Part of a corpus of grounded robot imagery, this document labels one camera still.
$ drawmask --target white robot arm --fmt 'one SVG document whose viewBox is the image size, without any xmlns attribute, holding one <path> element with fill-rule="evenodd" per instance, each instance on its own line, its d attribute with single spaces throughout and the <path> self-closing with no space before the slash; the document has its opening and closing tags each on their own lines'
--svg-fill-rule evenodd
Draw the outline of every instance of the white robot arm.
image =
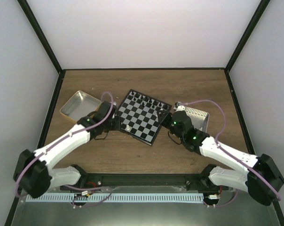
<svg viewBox="0 0 284 226">
<path fill-rule="evenodd" d="M 84 184 L 81 184 L 80 179 L 85 175 L 80 167 L 70 166 L 64 169 L 53 169 L 53 167 L 77 147 L 89 142 L 103 132 L 118 129 L 118 118 L 113 119 L 116 110 L 114 108 L 111 116 L 103 124 L 94 129 L 85 130 L 85 128 L 103 119 L 108 112 L 109 106 L 110 103 L 103 102 L 96 116 L 81 118 L 71 130 L 51 144 L 37 149 L 33 153 L 28 150 L 23 151 L 16 166 L 14 179 L 17 181 L 18 176 L 26 165 L 35 157 L 43 154 L 20 180 L 20 186 L 28 194 L 33 198 L 37 198 L 49 188 L 56 186 L 77 185 L 82 187 Z M 207 166 L 203 171 L 205 178 L 207 178 L 207 183 L 243 190 L 264 205 L 270 205 L 275 198 L 275 194 L 261 180 L 241 163 L 225 154 L 220 149 L 221 146 L 248 167 L 259 172 L 277 191 L 284 184 L 284 178 L 269 156 L 262 155 L 258 157 L 243 153 L 222 143 L 219 143 L 220 146 L 217 146 L 213 137 L 193 127 L 191 119 L 184 111 L 169 113 L 162 125 L 181 139 L 183 145 L 189 151 L 218 160 L 233 169 L 223 169 L 214 165 Z"/>
</svg>

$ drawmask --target black frame edge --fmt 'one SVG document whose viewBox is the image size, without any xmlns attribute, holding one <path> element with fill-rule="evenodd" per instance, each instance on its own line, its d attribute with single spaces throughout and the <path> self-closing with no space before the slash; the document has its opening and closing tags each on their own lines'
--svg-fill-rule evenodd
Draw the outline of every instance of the black frame edge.
<svg viewBox="0 0 284 226">
<path fill-rule="evenodd" d="M 230 74 L 226 69 L 225 69 L 225 75 L 226 75 L 226 79 L 227 79 L 227 82 L 228 82 L 228 85 L 229 85 L 229 88 L 230 88 L 231 96 L 232 96 L 232 99 L 233 99 L 234 107 L 236 109 L 236 113 L 237 113 L 237 116 L 238 116 L 238 120 L 239 120 L 239 123 L 240 123 L 242 134 L 244 135 L 244 138 L 245 138 L 246 148 L 247 148 L 247 150 L 250 154 L 255 154 L 254 147 L 252 145 L 252 141 L 251 141 L 249 132 L 247 131 L 246 123 L 245 123 L 244 117 L 242 115 L 241 108 L 240 108 L 240 105 L 238 103 L 236 93 L 234 91 L 234 87 L 233 87 L 233 84 L 232 84 L 232 81 L 231 81 L 231 78 L 230 78 Z"/>
<path fill-rule="evenodd" d="M 67 71 L 146 71 L 146 70 L 225 70 L 224 67 L 135 67 L 135 68 L 79 68 L 66 69 Z"/>
<path fill-rule="evenodd" d="M 259 22 L 262 14 L 264 13 L 266 7 L 269 4 L 269 2 L 270 2 L 270 0 L 261 0 L 261 2 L 259 3 L 255 13 L 253 14 L 248 26 L 245 29 L 245 32 L 243 33 L 238 45 L 236 46 L 227 66 L 226 66 L 227 71 L 231 71 L 234 63 L 238 59 L 242 49 L 244 48 L 249 37 L 251 36 L 254 28 L 256 27 L 257 23 Z"/>
<path fill-rule="evenodd" d="M 52 115 L 53 115 L 53 112 L 54 112 L 54 109 L 55 109 L 55 106 L 56 106 L 58 95 L 60 93 L 60 90 L 61 90 L 61 87 L 62 87 L 62 84 L 63 84 L 63 78 L 65 76 L 65 73 L 66 73 L 66 71 L 63 70 L 62 73 L 60 73 L 58 78 L 57 78 L 57 82 L 56 82 L 55 89 L 54 89 L 54 92 L 53 92 L 53 95 L 52 95 L 52 98 L 51 98 L 50 106 L 49 106 L 49 109 L 48 109 L 48 112 L 47 112 L 47 115 L 46 115 L 46 119 L 45 119 L 44 126 L 43 126 L 43 129 L 42 129 L 40 138 L 39 138 L 37 148 L 43 147 L 44 143 L 46 141 L 47 133 L 48 133 L 48 130 L 49 130 L 49 127 L 50 127 L 51 119 L 52 119 Z M 15 197 L 14 200 L 13 200 L 13 203 L 11 205 L 9 214 L 6 218 L 5 226 L 11 226 L 13 219 L 14 219 L 14 216 L 15 216 L 15 212 L 16 212 L 18 202 L 19 202 L 19 198 Z"/>
<path fill-rule="evenodd" d="M 63 72 L 60 73 L 60 75 L 57 78 L 57 82 L 56 82 L 56 85 L 55 85 L 53 96 L 52 96 L 50 106 L 49 106 L 49 109 L 48 109 L 48 112 L 47 112 L 47 115 L 46 115 L 45 123 L 44 123 L 43 129 L 42 129 L 42 132 L 41 132 L 41 135 L 40 135 L 40 138 L 39 138 L 38 148 L 43 147 L 44 144 L 45 144 L 46 137 L 47 137 L 47 134 L 48 134 L 48 130 L 49 130 L 49 127 L 50 127 L 50 123 L 51 123 L 51 120 L 52 120 L 53 112 L 54 112 L 54 109 L 55 109 L 55 106 L 56 106 L 58 95 L 61 91 L 61 87 L 62 87 L 62 84 L 63 84 L 63 79 L 65 77 L 65 74 L 66 74 L 66 70 L 63 70 Z"/>
<path fill-rule="evenodd" d="M 6 218 L 4 226 L 11 226 L 12 225 L 12 221 L 14 220 L 14 216 L 15 216 L 16 207 L 18 205 L 18 202 L 19 202 L 19 198 L 15 197 L 13 202 L 12 202 L 12 205 L 11 205 L 11 208 L 9 210 L 9 213 L 8 213 L 7 218 Z"/>
<path fill-rule="evenodd" d="M 55 69 L 57 70 L 58 73 L 61 73 L 63 70 L 58 63 L 56 56 L 54 55 L 53 50 L 51 49 L 49 42 L 47 41 L 41 27 L 39 26 L 39 23 L 37 19 L 35 18 L 28 2 L 26 0 L 17 0 L 25 13 L 29 23 L 31 24 L 32 28 L 34 29 L 35 33 L 37 34 L 37 37 L 39 38 L 41 44 L 43 45 L 45 51 L 47 52 L 51 62 L 53 63 Z"/>
<path fill-rule="evenodd" d="M 228 82 L 228 85 L 229 85 L 229 88 L 230 88 L 231 96 L 232 96 L 233 103 L 234 103 L 234 106 L 235 106 L 235 109 L 236 109 L 236 113 L 237 113 L 237 116 L 238 116 L 240 127 L 241 127 L 242 133 L 243 133 L 244 138 L 245 138 L 245 144 L 246 144 L 247 150 L 250 154 L 255 154 L 254 147 L 252 145 L 252 141 L 251 141 L 249 132 L 247 131 L 245 120 L 244 120 L 244 117 L 242 115 L 241 108 L 239 106 L 236 93 L 234 91 L 234 87 L 233 87 L 233 84 L 232 84 L 232 81 L 231 81 L 231 78 L 230 78 L 230 74 L 226 69 L 225 69 L 225 75 L 226 75 L 226 79 L 227 79 L 227 82 Z M 283 215 L 283 212 L 281 210 L 279 202 L 274 201 L 273 206 L 275 208 L 280 226 L 284 226 L 284 215 Z"/>
<path fill-rule="evenodd" d="M 281 210 L 280 204 L 278 201 L 273 201 L 273 205 L 280 223 L 280 226 L 284 226 L 284 215 L 283 212 Z"/>
</svg>

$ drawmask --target wooden table surface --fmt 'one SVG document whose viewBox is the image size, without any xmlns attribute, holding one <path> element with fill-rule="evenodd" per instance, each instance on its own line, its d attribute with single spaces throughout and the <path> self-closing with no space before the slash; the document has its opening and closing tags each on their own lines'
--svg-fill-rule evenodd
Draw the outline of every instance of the wooden table surface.
<svg viewBox="0 0 284 226">
<path fill-rule="evenodd" d="M 247 152 L 245 140 L 223 70 L 81 70 L 67 71 L 48 131 L 46 144 L 66 133 L 73 124 L 60 113 L 61 107 L 78 90 L 98 99 L 105 91 L 120 104 L 129 89 L 173 105 L 176 101 L 191 102 L 210 99 L 223 108 L 227 127 L 220 141 Z M 208 133 L 215 136 L 223 126 L 216 106 L 210 103 L 193 105 L 210 114 Z M 219 162 L 191 153 L 176 145 L 162 128 L 153 146 L 119 131 L 111 131 L 105 140 L 92 140 L 63 158 L 56 168 L 72 164 L 87 172 L 101 173 L 200 173 L 208 164 Z"/>
</svg>

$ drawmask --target chessboard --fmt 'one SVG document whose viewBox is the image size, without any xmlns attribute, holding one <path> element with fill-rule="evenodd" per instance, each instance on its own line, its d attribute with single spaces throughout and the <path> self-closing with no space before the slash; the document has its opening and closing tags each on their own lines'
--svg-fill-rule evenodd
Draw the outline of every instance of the chessboard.
<svg viewBox="0 0 284 226">
<path fill-rule="evenodd" d="M 152 145 L 170 110 L 171 105 L 131 89 L 117 109 L 120 131 Z"/>
</svg>

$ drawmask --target white wall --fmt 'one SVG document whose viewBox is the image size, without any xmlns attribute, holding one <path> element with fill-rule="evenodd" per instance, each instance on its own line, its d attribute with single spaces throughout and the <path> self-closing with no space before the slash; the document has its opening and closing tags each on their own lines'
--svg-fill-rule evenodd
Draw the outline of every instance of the white wall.
<svg viewBox="0 0 284 226">
<path fill-rule="evenodd" d="M 18 155 L 34 150 L 57 72 L 16 0 L 0 0 L 0 225 L 14 198 Z"/>
<path fill-rule="evenodd" d="M 260 0 L 28 0 L 63 68 L 225 67 Z"/>
<path fill-rule="evenodd" d="M 284 0 L 270 2 L 230 74 L 256 153 L 284 176 Z"/>
</svg>

